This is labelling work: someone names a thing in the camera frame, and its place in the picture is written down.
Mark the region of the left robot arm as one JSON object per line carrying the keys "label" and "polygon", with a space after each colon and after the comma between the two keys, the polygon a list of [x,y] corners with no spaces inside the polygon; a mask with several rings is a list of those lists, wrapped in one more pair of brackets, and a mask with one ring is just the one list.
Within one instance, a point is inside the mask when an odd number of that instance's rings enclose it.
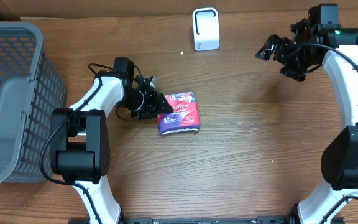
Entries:
{"label": "left robot arm", "polygon": [[130,111],[134,121],[154,119],[173,108],[156,91],[156,78],[136,75],[138,67],[129,58],[117,57],[112,67],[99,69],[81,100],[53,110],[50,137],[42,150],[50,153],[52,172],[62,177],[56,183],[79,193],[88,223],[125,223],[107,177],[111,152],[107,117],[120,106]]}

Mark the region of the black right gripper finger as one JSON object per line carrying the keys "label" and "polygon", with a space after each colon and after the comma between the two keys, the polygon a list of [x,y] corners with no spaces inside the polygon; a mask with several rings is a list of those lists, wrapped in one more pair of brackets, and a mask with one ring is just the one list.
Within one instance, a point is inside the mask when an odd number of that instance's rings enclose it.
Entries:
{"label": "black right gripper finger", "polygon": [[307,18],[303,18],[299,22],[290,25],[290,30],[294,33],[293,39],[297,39],[305,31],[307,23]]}
{"label": "black right gripper finger", "polygon": [[264,45],[257,51],[255,57],[268,62],[278,45],[280,45],[279,36],[275,34],[271,35]]}

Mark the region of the pink purple sanitary pad pack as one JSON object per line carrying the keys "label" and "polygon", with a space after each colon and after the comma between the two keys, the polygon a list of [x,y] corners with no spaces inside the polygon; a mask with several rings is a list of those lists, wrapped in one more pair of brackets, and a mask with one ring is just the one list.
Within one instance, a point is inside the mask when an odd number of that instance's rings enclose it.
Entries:
{"label": "pink purple sanitary pad pack", "polygon": [[201,121],[193,92],[165,95],[165,99],[173,108],[173,112],[161,114],[158,117],[158,128],[162,136],[199,131]]}

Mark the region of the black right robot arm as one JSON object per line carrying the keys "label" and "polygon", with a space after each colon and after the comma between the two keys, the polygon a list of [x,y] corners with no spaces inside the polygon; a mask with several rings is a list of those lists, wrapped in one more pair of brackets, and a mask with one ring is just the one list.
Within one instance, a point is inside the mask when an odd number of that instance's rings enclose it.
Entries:
{"label": "black right robot arm", "polygon": [[358,29],[340,25],[335,3],[310,8],[290,29],[292,39],[271,35],[255,56],[281,63],[281,73],[299,82],[322,68],[334,89],[342,129],[323,151],[319,184],[273,222],[342,223],[338,213],[358,200]]}

